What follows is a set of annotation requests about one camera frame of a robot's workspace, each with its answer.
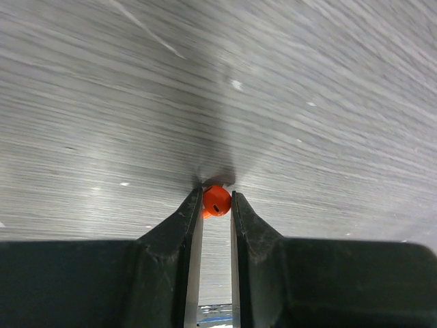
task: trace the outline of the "small orange bead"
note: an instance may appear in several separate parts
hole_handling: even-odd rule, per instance
[[[231,208],[231,195],[220,186],[211,186],[203,192],[203,218],[221,217]]]

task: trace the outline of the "orange ball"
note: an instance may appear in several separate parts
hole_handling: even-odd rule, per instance
[[[203,192],[203,218],[221,217],[231,208],[231,195],[220,186],[211,186]]]

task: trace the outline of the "brushed metal surface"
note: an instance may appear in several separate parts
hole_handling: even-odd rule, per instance
[[[288,236],[437,249],[434,0],[0,0],[0,239],[137,238],[223,168]],[[231,300],[229,217],[200,303]]]

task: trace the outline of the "stainless steel surface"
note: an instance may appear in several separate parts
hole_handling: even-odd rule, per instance
[[[437,249],[434,0],[0,0],[0,238],[136,238],[234,167],[281,233]],[[200,304],[230,303],[229,218]]]

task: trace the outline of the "scratch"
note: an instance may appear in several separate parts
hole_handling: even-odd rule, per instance
[[[184,56],[182,56],[176,49],[174,49],[170,44],[166,43],[162,38],[157,36],[155,33],[153,33],[149,27],[147,27],[146,24],[143,24],[140,22],[134,15],[132,15],[120,2],[116,0],[109,0],[111,5],[113,5],[115,8],[117,8],[122,14],[124,14],[127,18],[129,18],[132,22],[134,22],[137,26],[142,28],[144,31],[146,31],[148,34],[150,34],[153,39],[161,43],[165,48],[169,49],[172,53],[177,55],[178,57],[182,59],[186,59]]]

